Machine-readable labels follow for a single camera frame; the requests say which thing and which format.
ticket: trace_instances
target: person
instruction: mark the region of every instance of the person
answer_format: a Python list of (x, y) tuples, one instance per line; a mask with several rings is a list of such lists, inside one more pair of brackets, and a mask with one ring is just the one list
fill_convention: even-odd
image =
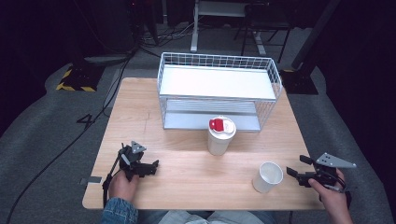
[[(337, 174), (343, 180), (343, 173), (337, 169)], [(120, 170), (110, 182), (106, 207), (103, 210), (101, 223), (189, 223), (189, 224), (225, 224), (225, 223), (251, 223), (270, 224), (276, 223), (273, 212), (266, 211), (140, 211), (133, 206), (132, 201), (136, 193), (139, 176), (134, 175), (132, 181), (128, 181), (125, 173)], [(353, 223), (347, 209), (347, 198), (344, 193), (324, 188), (315, 179), (309, 179), (311, 187), (320, 195), (321, 201), (328, 213), (331, 223)]]

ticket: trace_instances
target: white cup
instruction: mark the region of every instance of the white cup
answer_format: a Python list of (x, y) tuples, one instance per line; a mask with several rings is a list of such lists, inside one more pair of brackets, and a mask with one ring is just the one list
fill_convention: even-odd
[(271, 161), (260, 166), (259, 172), (253, 178), (253, 187), (260, 193), (266, 193), (283, 179), (282, 169)]
[(220, 156), (225, 153), (233, 140), (236, 127), (232, 120), (218, 116), (209, 121), (207, 148), (212, 155)]

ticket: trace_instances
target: gray carpet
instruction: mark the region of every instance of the gray carpet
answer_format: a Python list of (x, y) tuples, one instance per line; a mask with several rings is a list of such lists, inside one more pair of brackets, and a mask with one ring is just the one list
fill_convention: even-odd
[[(236, 30), (205, 29), (200, 33), (198, 52), (203, 54), (239, 55), (242, 36), (233, 41)], [(291, 62), (310, 33), (294, 29), (290, 34), (278, 69), (290, 68)], [(173, 40), (163, 47), (147, 48), (162, 52), (189, 52), (191, 36)], [(277, 59), (279, 48), (266, 48), (268, 56)], [(258, 56), (254, 46), (246, 55)], [(127, 65), (125, 77), (156, 77), (159, 58), (138, 51)], [(0, 222), (5, 223), (12, 204), (26, 185), (84, 130), (78, 119), (94, 117), (109, 101), (107, 93), (120, 71), (120, 65), (106, 68), (97, 92), (56, 91), (70, 64), (60, 68), (46, 83), (48, 93), (23, 111), (0, 139)], [(352, 191), (350, 207), (355, 223), (393, 223), (386, 193), (370, 164), (361, 154), (347, 126), (326, 95), (322, 74), (312, 76), (319, 95), (289, 95), (309, 156), (324, 152), (358, 164), (358, 169), (343, 170)], [(111, 114), (111, 105), (106, 113)], [(101, 211), (87, 210), (81, 202), (84, 186), (78, 182), (88, 177), (108, 122), (98, 120), (76, 143), (57, 159), (21, 197), (11, 223), (97, 223)], [(289, 222), (289, 211), (278, 211), (279, 223)], [(328, 223), (325, 211), (294, 211), (293, 223)]]

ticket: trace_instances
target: white wire rack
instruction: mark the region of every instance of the white wire rack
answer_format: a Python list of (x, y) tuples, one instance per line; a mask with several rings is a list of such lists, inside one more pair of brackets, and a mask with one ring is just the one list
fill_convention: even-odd
[(271, 58), (162, 54), (158, 93), (165, 129), (202, 130), (218, 115), (259, 132), (282, 91)]

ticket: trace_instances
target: denim sleeve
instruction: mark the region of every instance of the denim sleeve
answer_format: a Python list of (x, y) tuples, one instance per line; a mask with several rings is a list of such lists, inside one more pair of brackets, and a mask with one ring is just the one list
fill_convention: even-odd
[(111, 198), (103, 210), (101, 223), (137, 223), (137, 209), (131, 203), (120, 199)]

